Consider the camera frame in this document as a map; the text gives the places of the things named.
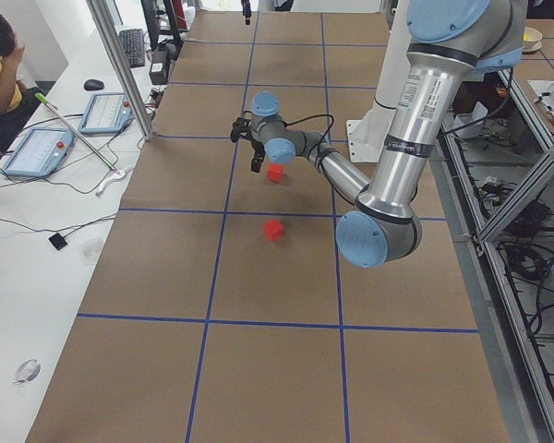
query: black keyboard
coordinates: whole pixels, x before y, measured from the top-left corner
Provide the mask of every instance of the black keyboard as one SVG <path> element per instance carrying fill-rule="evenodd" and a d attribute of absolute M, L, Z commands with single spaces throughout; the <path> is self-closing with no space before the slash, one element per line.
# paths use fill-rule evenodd
<path fill-rule="evenodd" d="M 119 41 L 124 53 L 126 53 L 129 67 L 146 65 L 146 52 L 144 50 L 144 35 L 142 30 L 120 30 Z"/>

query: red block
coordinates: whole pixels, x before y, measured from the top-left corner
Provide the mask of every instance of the red block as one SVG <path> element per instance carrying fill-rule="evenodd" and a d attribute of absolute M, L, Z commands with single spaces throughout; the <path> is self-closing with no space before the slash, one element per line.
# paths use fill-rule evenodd
<path fill-rule="evenodd" d="M 285 227 L 277 219 L 270 219 L 262 226 L 262 232 L 270 242 L 276 242 L 285 234 Z"/>
<path fill-rule="evenodd" d="M 274 183 L 281 182 L 283 179 L 283 165 L 271 163 L 269 171 L 267 171 L 267 178 Z"/>

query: black connector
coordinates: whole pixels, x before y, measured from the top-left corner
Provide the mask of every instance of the black connector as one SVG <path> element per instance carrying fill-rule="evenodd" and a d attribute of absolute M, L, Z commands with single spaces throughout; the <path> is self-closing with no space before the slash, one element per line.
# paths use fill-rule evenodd
<path fill-rule="evenodd" d="M 58 251 L 63 248 L 64 246 L 67 246 L 66 239 L 62 236 L 60 233 L 55 233 L 51 237 L 49 237 L 49 242 L 54 246 L 55 249 Z"/>

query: computer mouse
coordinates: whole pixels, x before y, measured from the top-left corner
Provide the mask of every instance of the computer mouse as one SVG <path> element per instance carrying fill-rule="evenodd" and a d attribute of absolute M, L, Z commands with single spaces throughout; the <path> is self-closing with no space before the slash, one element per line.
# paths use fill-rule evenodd
<path fill-rule="evenodd" d="M 104 88 L 104 83 L 96 78 L 89 78 L 84 82 L 84 90 L 101 90 Z"/>

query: blue tablet device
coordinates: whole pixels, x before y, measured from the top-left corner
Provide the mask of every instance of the blue tablet device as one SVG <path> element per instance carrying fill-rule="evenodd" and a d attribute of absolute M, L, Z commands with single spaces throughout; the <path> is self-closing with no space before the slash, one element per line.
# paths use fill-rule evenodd
<path fill-rule="evenodd" d="M 78 131 L 85 136 L 111 136 L 120 132 L 130 118 L 131 108 L 125 94 L 92 94 Z"/>
<path fill-rule="evenodd" d="M 20 141 L 2 174 L 45 177 L 55 171 L 74 142 L 69 129 L 36 127 Z"/>

